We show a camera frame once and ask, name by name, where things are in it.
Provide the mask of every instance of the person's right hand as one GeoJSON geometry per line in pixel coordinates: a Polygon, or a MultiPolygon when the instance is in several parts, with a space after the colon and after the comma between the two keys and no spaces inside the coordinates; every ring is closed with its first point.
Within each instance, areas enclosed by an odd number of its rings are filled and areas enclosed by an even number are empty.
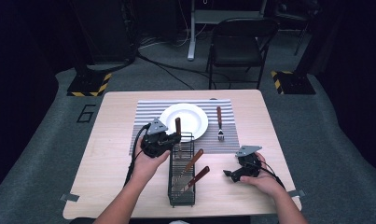
{"type": "MultiPolygon", "coordinates": [[[[266,160],[260,153],[256,152],[255,154],[259,157],[261,161],[266,162],[266,160]]],[[[267,166],[264,162],[261,163],[261,167],[267,169],[267,166]]],[[[275,196],[277,192],[280,192],[280,190],[285,191],[284,188],[277,183],[277,181],[272,175],[263,170],[260,170],[258,177],[241,176],[240,181],[245,184],[254,185],[258,187],[258,189],[260,189],[262,192],[267,193],[272,197],[275,196]]]]}

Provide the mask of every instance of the table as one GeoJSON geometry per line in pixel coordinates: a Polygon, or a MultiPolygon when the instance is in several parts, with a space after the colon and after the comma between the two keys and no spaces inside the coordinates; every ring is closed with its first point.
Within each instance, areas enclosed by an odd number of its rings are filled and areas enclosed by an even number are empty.
{"type": "MultiPolygon", "coordinates": [[[[262,146],[259,152],[285,184],[295,189],[272,120],[260,91],[116,91],[108,92],[94,123],[71,194],[63,210],[67,219],[98,217],[122,189],[131,162],[136,105],[139,100],[230,99],[241,145],[262,146]]],[[[196,185],[194,206],[170,206],[167,197],[168,164],[162,164],[142,192],[132,217],[222,217],[274,214],[275,206],[257,188],[233,183],[223,170],[240,168],[233,154],[205,154],[196,171],[211,169],[196,185]]],[[[299,198],[293,198],[301,209],[299,198]]]]}
{"type": "Polygon", "coordinates": [[[190,44],[188,60],[194,60],[196,49],[196,23],[218,24],[231,18],[260,18],[264,15],[267,0],[261,0],[260,11],[201,10],[196,9],[195,0],[191,0],[190,44]]]}

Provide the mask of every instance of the fork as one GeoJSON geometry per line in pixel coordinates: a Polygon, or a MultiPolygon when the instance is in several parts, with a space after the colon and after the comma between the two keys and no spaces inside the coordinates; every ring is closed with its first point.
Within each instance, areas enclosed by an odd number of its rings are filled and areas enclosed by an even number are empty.
{"type": "Polygon", "coordinates": [[[217,133],[217,140],[223,141],[225,140],[225,134],[222,132],[222,110],[220,106],[216,108],[217,113],[217,124],[219,125],[219,132],[217,133]]]}

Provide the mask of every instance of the utensil holder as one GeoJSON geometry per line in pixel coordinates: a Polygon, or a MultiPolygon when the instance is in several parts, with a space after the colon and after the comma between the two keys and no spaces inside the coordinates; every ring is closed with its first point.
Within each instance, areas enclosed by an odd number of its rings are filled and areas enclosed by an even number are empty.
{"type": "Polygon", "coordinates": [[[182,192],[184,186],[195,175],[195,165],[184,172],[187,164],[194,156],[194,137],[192,133],[181,133],[184,139],[190,138],[188,142],[181,142],[174,145],[170,157],[170,169],[168,178],[168,198],[170,205],[175,206],[193,206],[196,199],[196,185],[182,192]]]}

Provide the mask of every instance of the black chair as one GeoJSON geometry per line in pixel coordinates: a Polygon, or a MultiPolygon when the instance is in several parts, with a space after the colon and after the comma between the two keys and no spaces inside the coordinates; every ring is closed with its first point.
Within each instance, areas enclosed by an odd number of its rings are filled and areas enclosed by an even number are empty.
{"type": "Polygon", "coordinates": [[[206,72],[209,68],[209,90],[213,84],[215,67],[260,67],[257,80],[228,80],[216,83],[253,82],[259,89],[264,64],[272,38],[278,32],[273,19],[229,19],[220,22],[213,31],[206,72]]]}
{"type": "Polygon", "coordinates": [[[312,1],[305,0],[273,0],[273,17],[278,20],[281,27],[293,26],[300,29],[299,43],[295,51],[298,54],[301,42],[306,35],[307,28],[313,17],[318,13],[321,7],[312,1]]]}

